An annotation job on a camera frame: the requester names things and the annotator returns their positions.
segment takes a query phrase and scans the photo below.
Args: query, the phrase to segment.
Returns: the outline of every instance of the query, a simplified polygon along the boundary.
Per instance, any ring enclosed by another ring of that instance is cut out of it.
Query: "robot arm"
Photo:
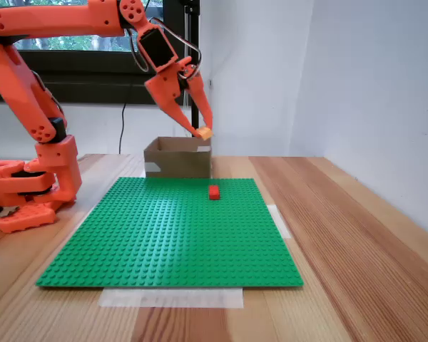
[[[141,0],[88,0],[86,6],[28,6],[0,9],[0,94],[37,141],[38,157],[25,164],[0,160],[0,207],[20,206],[0,217],[5,232],[53,222],[54,211],[72,202],[81,186],[73,136],[66,135],[61,106],[12,45],[21,38],[53,36],[123,36],[138,32],[142,57],[156,72],[145,83],[156,104],[194,136],[212,135],[212,112],[203,80],[190,57],[178,61],[163,29],[147,20]],[[187,90],[207,127],[191,126],[175,99]]]

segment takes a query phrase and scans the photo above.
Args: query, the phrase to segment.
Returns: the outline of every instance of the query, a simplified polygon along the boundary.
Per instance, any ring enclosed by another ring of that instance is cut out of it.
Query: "trees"
[[[0,7],[32,5],[85,5],[87,0],[0,0]],[[163,0],[151,0],[150,7],[163,8]],[[15,46],[19,50],[80,50],[80,51],[130,51],[128,37],[69,36],[23,39]]]

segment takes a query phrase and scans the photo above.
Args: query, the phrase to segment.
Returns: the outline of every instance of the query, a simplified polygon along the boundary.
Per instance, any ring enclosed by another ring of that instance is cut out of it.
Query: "lego brick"
[[[222,189],[210,201],[208,185]],[[254,180],[120,178],[36,283],[302,286]]]
[[[218,185],[209,186],[209,199],[210,200],[220,200],[220,190]]]
[[[197,129],[197,133],[203,140],[207,140],[213,136],[213,131],[208,127],[201,127]]]

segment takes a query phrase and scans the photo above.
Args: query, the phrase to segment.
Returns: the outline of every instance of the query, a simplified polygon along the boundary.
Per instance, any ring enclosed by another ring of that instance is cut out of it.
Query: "cardboard box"
[[[210,178],[210,139],[158,137],[144,150],[146,177]]]

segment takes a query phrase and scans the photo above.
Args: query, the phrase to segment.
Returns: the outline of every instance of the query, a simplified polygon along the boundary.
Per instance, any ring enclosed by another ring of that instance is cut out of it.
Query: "red lego brick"
[[[209,186],[209,199],[210,200],[220,200],[220,190],[218,185]]]

